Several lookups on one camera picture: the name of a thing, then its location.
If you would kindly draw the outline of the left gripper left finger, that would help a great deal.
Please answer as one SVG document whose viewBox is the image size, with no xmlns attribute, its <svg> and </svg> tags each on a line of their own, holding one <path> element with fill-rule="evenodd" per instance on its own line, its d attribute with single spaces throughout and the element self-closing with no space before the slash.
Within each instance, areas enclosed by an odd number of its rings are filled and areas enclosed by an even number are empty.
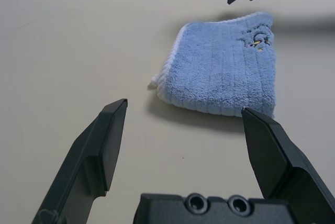
<svg viewBox="0 0 335 224">
<path fill-rule="evenodd" d="M 33 223 L 86 223 L 95 199 L 110 190 L 128 101 L 106 105 L 75 139 Z"/>
</svg>

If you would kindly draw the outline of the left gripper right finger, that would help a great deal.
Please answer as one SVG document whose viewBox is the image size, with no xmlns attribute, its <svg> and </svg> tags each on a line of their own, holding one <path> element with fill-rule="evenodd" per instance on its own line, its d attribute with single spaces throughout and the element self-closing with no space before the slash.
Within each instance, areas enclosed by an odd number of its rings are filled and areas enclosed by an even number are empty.
<svg viewBox="0 0 335 224">
<path fill-rule="evenodd" d="M 264 199 L 286 202 L 298 223 L 334 223 L 334 196 L 283 127 L 251 108 L 241 114 L 249 160 Z"/>
</svg>

